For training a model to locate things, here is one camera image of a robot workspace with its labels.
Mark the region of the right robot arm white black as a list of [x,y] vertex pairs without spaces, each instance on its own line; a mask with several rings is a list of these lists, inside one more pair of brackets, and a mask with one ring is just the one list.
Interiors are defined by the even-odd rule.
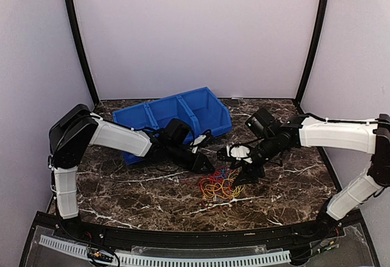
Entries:
[[389,187],[389,115],[369,119],[321,118],[312,113],[279,121],[264,107],[246,122],[256,144],[227,145],[219,160],[241,171],[233,186],[257,183],[265,165],[292,148],[323,148],[360,152],[370,156],[365,168],[341,191],[328,198],[311,226],[311,234],[325,238],[352,210]]

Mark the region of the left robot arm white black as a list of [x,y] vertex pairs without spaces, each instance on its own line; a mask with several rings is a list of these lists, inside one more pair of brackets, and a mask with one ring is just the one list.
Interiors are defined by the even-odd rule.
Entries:
[[48,167],[52,171],[56,211],[64,219],[64,233],[73,240],[86,235],[85,225],[76,219],[77,170],[89,146],[103,146],[152,160],[168,159],[192,173],[211,174],[215,167],[199,152],[213,138],[211,131],[185,144],[185,138],[192,132],[187,123],[177,118],[162,129],[134,129],[103,119],[84,104],[73,107],[49,130]]

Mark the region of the blue three-compartment plastic bin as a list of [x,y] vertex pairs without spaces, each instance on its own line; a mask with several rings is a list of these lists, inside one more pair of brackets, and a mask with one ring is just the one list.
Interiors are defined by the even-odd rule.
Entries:
[[208,129],[214,137],[220,137],[232,130],[229,110],[207,87],[113,112],[115,123],[134,129],[165,128],[173,118],[184,121],[193,130],[187,135],[185,144],[192,142]]

